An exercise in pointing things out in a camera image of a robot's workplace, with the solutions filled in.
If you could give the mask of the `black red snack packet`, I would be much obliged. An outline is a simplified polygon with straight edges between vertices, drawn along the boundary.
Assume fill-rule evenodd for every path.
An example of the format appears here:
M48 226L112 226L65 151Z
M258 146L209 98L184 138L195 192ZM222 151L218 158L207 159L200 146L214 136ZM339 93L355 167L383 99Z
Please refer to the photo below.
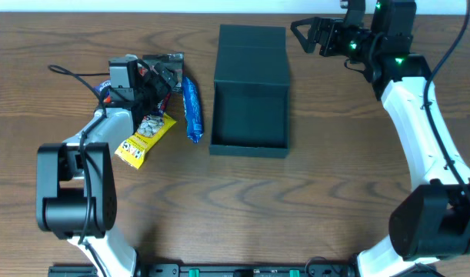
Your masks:
M184 53L175 52L168 54L154 54L154 55L143 55L142 59L150 67L154 66L158 62L161 62L169 71L175 72L177 78L177 85L172 89L175 94L182 94L182 79L183 79L183 65L184 65Z

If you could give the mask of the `dark green gift box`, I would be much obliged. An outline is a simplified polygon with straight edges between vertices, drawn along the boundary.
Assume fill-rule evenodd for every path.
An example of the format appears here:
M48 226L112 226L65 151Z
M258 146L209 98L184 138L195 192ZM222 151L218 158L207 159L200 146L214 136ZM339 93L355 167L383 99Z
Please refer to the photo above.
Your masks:
M285 158L290 71L283 27L221 25L209 151Z

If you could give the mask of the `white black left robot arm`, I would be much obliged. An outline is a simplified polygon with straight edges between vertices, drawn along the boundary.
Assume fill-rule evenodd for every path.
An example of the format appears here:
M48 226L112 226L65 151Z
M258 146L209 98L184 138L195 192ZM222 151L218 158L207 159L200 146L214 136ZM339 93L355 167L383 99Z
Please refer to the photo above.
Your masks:
M97 90L58 65L48 69L69 75L97 98L89 123L60 143L37 151L38 227L80 249L98 276L148 276L149 266L115 226L117 196L112 153L133 135L145 116L178 84L178 73L162 62L150 65L125 56L108 61L109 85Z

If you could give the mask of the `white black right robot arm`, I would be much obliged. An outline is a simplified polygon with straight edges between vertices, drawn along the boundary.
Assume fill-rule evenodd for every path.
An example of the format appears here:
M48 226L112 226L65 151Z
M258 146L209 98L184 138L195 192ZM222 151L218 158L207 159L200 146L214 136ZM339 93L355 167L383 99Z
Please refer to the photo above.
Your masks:
M433 263L470 254L470 168L438 107L438 69L411 50L417 5L378 0L369 28L363 1L342 6L342 18L298 20L291 31L305 52L342 56L347 69L371 84L398 133L412 190L390 215L388 235L335 267L335 274L436 275Z

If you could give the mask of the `blue biscuit packet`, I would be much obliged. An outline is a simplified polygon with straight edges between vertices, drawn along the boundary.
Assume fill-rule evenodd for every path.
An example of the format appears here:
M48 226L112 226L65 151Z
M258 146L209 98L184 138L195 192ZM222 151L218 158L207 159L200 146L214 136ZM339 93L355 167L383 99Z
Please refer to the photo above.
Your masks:
M182 79L183 103L187 137L198 143L204 134L202 107L196 84L188 77Z

